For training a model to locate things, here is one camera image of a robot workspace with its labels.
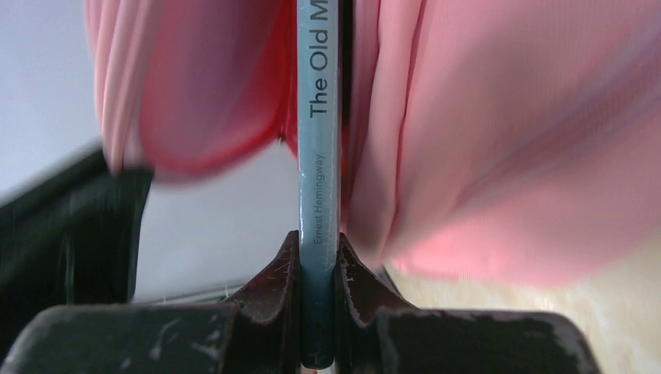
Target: pink cloth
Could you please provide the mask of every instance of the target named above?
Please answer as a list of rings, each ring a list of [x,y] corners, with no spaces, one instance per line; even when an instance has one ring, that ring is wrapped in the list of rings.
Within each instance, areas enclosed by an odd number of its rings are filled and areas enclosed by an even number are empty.
[[[114,171],[295,149],[295,2],[86,0]],[[354,0],[342,218],[361,259],[555,285],[661,224],[659,0]]]

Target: white wall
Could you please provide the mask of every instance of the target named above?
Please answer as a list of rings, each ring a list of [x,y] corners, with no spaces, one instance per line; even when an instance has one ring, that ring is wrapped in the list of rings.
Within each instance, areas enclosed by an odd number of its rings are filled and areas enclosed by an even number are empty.
[[[82,3],[0,1],[0,201],[98,141]],[[297,228],[297,184],[294,158],[274,145],[220,178],[184,189],[154,186],[136,298],[254,275]]]

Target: black bookend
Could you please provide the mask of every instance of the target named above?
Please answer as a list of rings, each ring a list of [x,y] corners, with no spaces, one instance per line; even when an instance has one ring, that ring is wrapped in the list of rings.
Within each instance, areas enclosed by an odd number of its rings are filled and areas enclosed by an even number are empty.
[[[96,150],[0,208],[0,360],[44,309],[133,297],[151,179]]]

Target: black plastic holder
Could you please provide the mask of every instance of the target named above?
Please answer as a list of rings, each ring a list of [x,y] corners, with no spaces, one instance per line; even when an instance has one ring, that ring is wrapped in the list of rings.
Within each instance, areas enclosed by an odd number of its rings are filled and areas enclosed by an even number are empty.
[[[150,183],[97,151],[0,209],[0,374],[300,371],[296,231],[221,303],[127,304]],[[563,316],[417,309],[344,235],[337,260],[336,372],[599,373]]]

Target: worn black plastic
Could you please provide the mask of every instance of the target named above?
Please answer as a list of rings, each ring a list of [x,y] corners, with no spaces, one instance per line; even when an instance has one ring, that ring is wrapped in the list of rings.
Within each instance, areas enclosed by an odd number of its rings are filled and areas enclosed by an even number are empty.
[[[131,299],[150,183],[95,150],[0,208],[0,358],[48,307]]]
[[[293,231],[220,304],[49,309],[23,331],[0,373],[298,372],[298,242]]]
[[[342,373],[599,373],[589,344],[565,317],[417,309],[370,273],[344,235],[335,290]]]
[[[127,303],[151,175],[109,175],[100,151],[0,209],[0,374],[300,370],[298,233],[216,305]],[[543,312],[421,310],[342,235],[335,282],[339,373],[596,374],[583,335]]]

